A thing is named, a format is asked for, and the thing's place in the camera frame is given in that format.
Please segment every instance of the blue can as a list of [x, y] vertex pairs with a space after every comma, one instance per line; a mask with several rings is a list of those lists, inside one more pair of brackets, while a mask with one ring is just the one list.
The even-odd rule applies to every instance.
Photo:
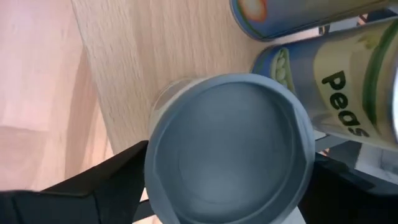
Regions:
[[387, 7], [396, 0], [231, 0], [248, 36], [268, 41]]
[[315, 129], [398, 150], [398, 19], [265, 49], [252, 73], [285, 86]]

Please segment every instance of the can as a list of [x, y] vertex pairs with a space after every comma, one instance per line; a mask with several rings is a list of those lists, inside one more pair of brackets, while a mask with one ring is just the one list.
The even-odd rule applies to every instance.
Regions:
[[313, 128], [276, 81], [180, 80], [153, 109], [144, 174], [163, 223], [277, 224], [301, 200], [315, 160]]
[[397, 149], [398, 20], [265, 49], [252, 73], [277, 80], [315, 129]]
[[231, 0], [230, 5], [236, 22], [248, 36], [269, 41], [394, 2], [397, 0]]

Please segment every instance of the wood grain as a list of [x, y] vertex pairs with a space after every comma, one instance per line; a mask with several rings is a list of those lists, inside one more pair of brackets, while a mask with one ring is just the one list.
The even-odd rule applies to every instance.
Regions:
[[114, 152], [148, 139], [151, 104], [170, 82], [247, 72], [265, 44], [228, 0], [73, 0]]

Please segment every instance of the black plastic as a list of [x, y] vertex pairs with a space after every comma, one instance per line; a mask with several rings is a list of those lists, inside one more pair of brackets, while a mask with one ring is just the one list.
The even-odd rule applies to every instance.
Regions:
[[42, 192], [0, 193], [0, 223], [132, 223], [144, 189], [147, 141]]
[[398, 223], [398, 186], [317, 154], [298, 207], [307, 224]]

